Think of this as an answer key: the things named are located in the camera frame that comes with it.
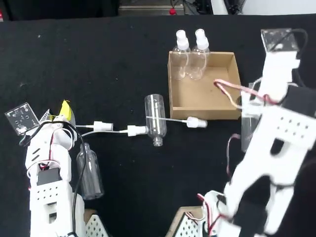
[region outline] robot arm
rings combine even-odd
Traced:
[[[264,233],[270,235],[281,224],[294,193],[296,176],[306,153],[312,149],[316,140],[316,107],[311,104],[311,101],[315,101],[316,92],[289,85],[292,82],[292,69],[296,69],[300,62],[296,59],[298,48],[294,37],[288,37],[277,52],[269,51],[282,31],[286,34],[290,30],[262,31],[267,56],[259,89],[259,94],[268,94],[280,104],[265,106],[261,110],[260,121],[244,159],[236,167],[231,183],[227,183],[224,190],[227,215],[233,218],[244,192],[260,177],[269,176],[270,199],[265,208],[267,217]],[[249,107],[246,107],[249,113],[258,111],[251,106],[250,102]],[[277,155],[272,155],[271,149],[277,140],[282,141],[283,146]]]
[[[69,122],[65,115],[54,121]],[[72,176],[68,150],[76,139],[77,134],[67,125],[48,123],[30,142],[25,166],[31,183],[31,237],[60,237],[73,232],[74,193],[69,184]],[[85,236],[83,214],[84,202],[77,195],[77,236]]]

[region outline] cardboard box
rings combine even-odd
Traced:
[[[240,85],[235,55],[232,52],[211,52],[204,76],[192,80],[188,76],[181,80],[173,79],[177,57],[169,53],[169,102],[170,117],[186,119],[189,116],[199,119],[238,119],[240,111],[231,105],[229,99],[214,86],[215,79],[223,79]],[[236,101],[240,91],[226,87]]]

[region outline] clear plastic bottle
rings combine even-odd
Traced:
[[[190,78],[199,80],[203,77],[209,54],[208,39],[203,29],[196,31],[197,45],[193,48],[190,59]]]
[[[177,45],[173,48],[173,79],[183,79],[188,74],[189,54],[191,52],[189,41],[184,30],[178,30],[176,33]]]
[[[86,151],[86,165],[81,181],[81,195],[84,200],[100,198],[104,194],[102,179],[96,153],[90,149],[88,143],[84,144]],[[78,173],[83,168],[83,151],[80,146],[80,152],[77,155]]]
[[[163,97],[159,94],[148,95],[145,97],[146,125],[148,136],[153,139],[155,147],[162,146],[162,138],[167,133],[167,124],[164,112]]]

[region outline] black table surface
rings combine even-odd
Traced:
[[[163,95],[169,115],[167,56],[175,32],[184,29],[191,46],[204,28],[211,51],[236,55],[241,83],[260,77],[264,65],[260,29],[304,28],[309,44],[300,66],[307,86],[316,87],[316,15],[178,16],[82,20],[42,20],[0,24],[0,111],[29,102],[38,116],[58,113],[70,100],[77,124],[113,122],[115,128],[144,125],[144,97]],[[97,134],[86,138],[99,158],[105,194],[85,203],[98,210],[115,237],[164,236],[180,206],[200,205],[197,193],[222,191],[226,144],[240,132],[240,120],[210,121],[207,129],[168,123],[162,147],[146,136]],[[0,116],[0,232],[27,236],[30,228],[26,149],[5,116]],[[76,159],[78,146],[71,151]],[[233,142],[231,159],[242,159]],[[73,162],[73,180],[77,170]],[[313,166],[300,175],[277,236],[313,230],[316,184]],[[260,197],[264,189],[258,190]]]

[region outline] cable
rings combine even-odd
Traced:
[[[216,217],[216,219],[215,219],[215,221],[210,225],[210,227],[208,228],[208,232],[209,232],[209,234],[211,234],[212,233],[212,230],[213,230],[213,228],[214,228],[214,226],[215,226],[215,224],[216,224],[216,222],[218,221],[218,219],[219,218],[221,218],[221,217],[225,217],[226,218],[226,216],[225,215],[223,215],[223,214],[219,214],[217,217]]]
[[[231,183],[232,180],[232,176],[231,176],[231,172],[230,172],[230,168],[229,168],[229,161],[230,161],[230,157],[229,157],[229,147],[230,147],[230,142],[233,139],[240,139],[240,135],[234,133],[228,140],[227,142],[227,147],[226,147],[226,157],[227,157],[227,166],[226,166],[226,173],[228,175],[228,179],[229,179],[229,183]]]
[[[40,163],[43,163],[43,162],[48,162],[47,164],[49,164],[50,162],[53,162],[53,163],[57,164],[60,167],[60,163],[58,161],[54,160],[54,159],[44,159],[44,160],[35,161],[26,170],[26,175],[28,176],[29,179],[31,178],[30,168],[33,167],[33,165],[35,165],[35,164],[40,164]]]
[[[63,130],[63,131],[65,131],[65,132],[67,132],[68,134],[69,134],[69,136],[70,136],[70,140],[71,140],[71,145],[70,145],[70,147],[67,149],[68,151],[73,147],[73,140],[74,140],[74,137],[73,137],[73,134],[71,133],[71,131],[69,131],[68,129],[65,129],[65,128],[59,128],[59,129],[61,129],[61,130]]]
[[[223,87],[224,85],[227,86],[227,87],[230,87],[230,88],[233,88],[233,89],[238,89],[238,90],[242,90],[244,92],[247,92],[247,93],[250,93],[252,95],[255,95],[256,97],[260,98],[261,100],[263,101],[266,101],[270,104],[277,104],[276,101],[273,101],[269,95],[259,95],[258,92],[256,90],[253,90],[251,88],[248,88],[248,87],[245,87],[245,86],[242,86],[242,85],[236,85],[236,84],[233,84],[233,83],[230,83],[228,81],[225,81],[225,80],[222,80],[222,79],[215,79],[214,80],[214,85],[219,88],[227,97],[228,99],[230,100],[231,104],[237,108],[237,109],[242,109],[242,106],[236,104],[236,102],[233,100],[232,96],[230,95],[230,93]]]
[[[256,80],[253,82],[253,84],[252,84],[252,88],[251,88],[251,89],[253,89],[253,90],[254,90],[255,85],[256,85],[257,83],[261,82],[261,81],[262,81],[262,78],[256,79]]]
[[[22,146],[21,144],[24,142],[25,139],[26,139],[26,133],[23,134],[22,139],[19,141],[19,146]]]
[[[187,8],[190,10],[190,12],[193,14],[193,15],[196,15],[196,13],[189,7],[189,2],[187,2],[186,0],[183,0],[182,1],[183,2],[183,11],[184,11],[184,14],[186,15],[186,11],[185,11],[185,6],[184,5],[186,5],[187,6]]]
[[[180,0],[176,0],[174,4],[172,4],[173,0],[170,0],[170,5],[174,9],[175,5],[179,2]]]
[[[294,75],[295,75],[295,80],[301,85],[301,87],[306,87],[305,83],[303,82],[299,72],[298,72],[298,68],[293,69],[294,71]]]
[[[275,48],[282,42],[284,41],[290,34],[293,33],[302,33],[304,36],[304,44],[302,46],[302,48],[298,51],[296,58],[297,59],[301,59],[302,54],[304,53],[306,47],[307,47],[307,43],[308,43],[308,34],[306,32],[306,30],[301,29],[301,28],[297,28],[297,29],[291,29],[288,33],[286,33],[282,38],[280,38],[270,49],[270,51],[274,51]]]
[[[207,203],[207,201],[205,201],[205,197],[202,194],[197,194],[198,199],[200,199],[201,201],[203,201],[203,203],[205,203],[206,206],[206,210],[207,210],[207,229],[209,230],[210,228],[210,223],[211,223],[211,218],[212,218],[212,214],[211,214],[211,209]]]
[[[152,117],[152,116],[146,116],[146,118],[148,118],[148,119],[160,119],[160,120],[174,121],[174,122],[187,122],[186,120],[174,119],[174,118],[159,118],[159,117]]]
[[[78,137],[80,139],[81,146],[82,146],[83,165],[82,165],[82,170],[81,170],[81,173],[79,175],[77,184],[75,186],[74,200],[73,200],[73,207],[72,207],[73,232],[76,233],[76,202],[77,202],[77,195],[78,195],[78,190],[79,190],[80,183],[82,181],[83,172],[84,172],[84,169],[85,169],[85,166],[86,166],[86,151],[85,151],[85,148],[84,148],[84,141],[83,141],[82,136],[80,135],[80,133],[78,132],[76,127],[73,126],[71,123],[68,123],[68,122],[65,122],[65,121],[45,121],[45,122],[41,123],[40,126],[38,126],[38,128],[35,130],[35,132],[28,139],[24,139],[24,142],[22,142],[21,145],[24,146],[24,147],[29,145],[31,140],[36,136],[36,134],[38,134],[38,132],[43,128],[43,126],[45,124],[49,124],[49,123],[61,123],[63,125],[67,125],[70,128],[72,128],[77,133],[77,135],[78,135]]]
[[[193,216],[193,214],[192,214],[191,212],[189,212],[189,211],[186,211],[185,214],[186,214],[186,216],[187,216],[190,220],[193,220],[193,221],[202,221],[202,220],[205,219],[205,216],[204,216],[204,215],[203,215],[202,218],[200,218],[200,219],[195,218],[195,217]]]
[[[85,137],[87,135],[93,134],[93,133],[98,133],[98,132],[107,132],[107,133],[127,133],[127,130],[122,130],[122,131],[91,131],[91,132],[87,132],[84,133],[82,135],[82,137]]]

